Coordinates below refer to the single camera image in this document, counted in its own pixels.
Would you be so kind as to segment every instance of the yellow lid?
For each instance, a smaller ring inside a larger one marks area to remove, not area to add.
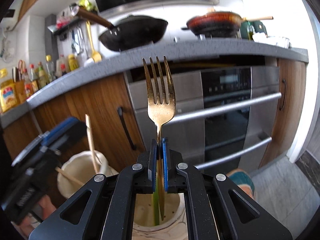
[[[8,71],[6,68],[0,69],[0,78],[6,77],[8,75]]]

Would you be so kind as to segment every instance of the stainless steel oven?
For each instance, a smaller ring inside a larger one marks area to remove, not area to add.
[[[176,116],[162,130],[171,149],[207,174],[259,167],[276,115],[279,68],[213,68],[172,75]],[[145,81],[128,84],[144,145],[156,127],[148,117]]]

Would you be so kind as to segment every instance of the gold fork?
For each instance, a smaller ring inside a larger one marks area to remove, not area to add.
[[[144,72],[146,75],[146,83],[147,83],[147,93],[148,93],[148,115],[149,118],[155,123],[157,126],[157,144],[158,149],[162,149],[160,146],[161,144],[161,128],[162,126],[169,122],[173,117],[176,110],[176,99],[174,94],[174,87],[172,82],[172,76],[170,73],[169,65],[167,62],[166,57],[164,56],[164,66],[165,72],[167,76],[167,84],[168,84],[168,101],[166,101],[166,91],[164,87],[164,80],[162,75],[162,70],[159,62],[159,58],[156,57],[159,75],[160,75],[160,82],[161,82],[161,90],[162,90],[162,103],[160,102],[160,92],[159,92],[159,85],[158,79],[156,76],[156,70],[153,65],[152,58],[150,57],[150,63],[153,73],[153,78],[155,81],[155,91],[156,97],[153,93],[152,83],[150,74],[148,71],[147,63],[145,59],[143,60]],[[163,156],[159,154],[159,159],[157,159],[157,185],[158,185],[158,192],[159,192],[159,206],[160,206],[160,214],[161,219],[164,219],[164,168],[163,168]]]

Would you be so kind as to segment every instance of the countertop edge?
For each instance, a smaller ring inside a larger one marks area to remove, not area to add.
[[[103,59],[101,62],[68,73],[35,93],[27,102],[2,114],[2,127],[6,128],[28,111],[72,89],[140,67],[142,66],[142,58],[152,57],[155,59],[158,56],[160,61],[163,61],[164,55],[168,61],[186,60],[188,58],[204,59],[218,55],[261,55],[308,63],[308,51],[306,49],[284,49],[247,40],[215,38],[205,41],[160,42],[124,51],[114,57]]]

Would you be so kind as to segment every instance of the wok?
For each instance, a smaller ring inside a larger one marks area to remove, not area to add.
[[[182,30],[191,30],[195,35],[204,34],[209,37],[234,37],[244,21],[272,20],[272,16],[257,19],[242,18],[233,12],[210,12],[202,16],[196,16],[187,21],[187,28]]]
[[[112,51],[123,51],[150,43],[156,43],[163,37],[168,22],[145,15],[130,15],[118,21],[115,25],[104,18],[75,6],[71,12],[107,28],[99,36],[99,41]]]

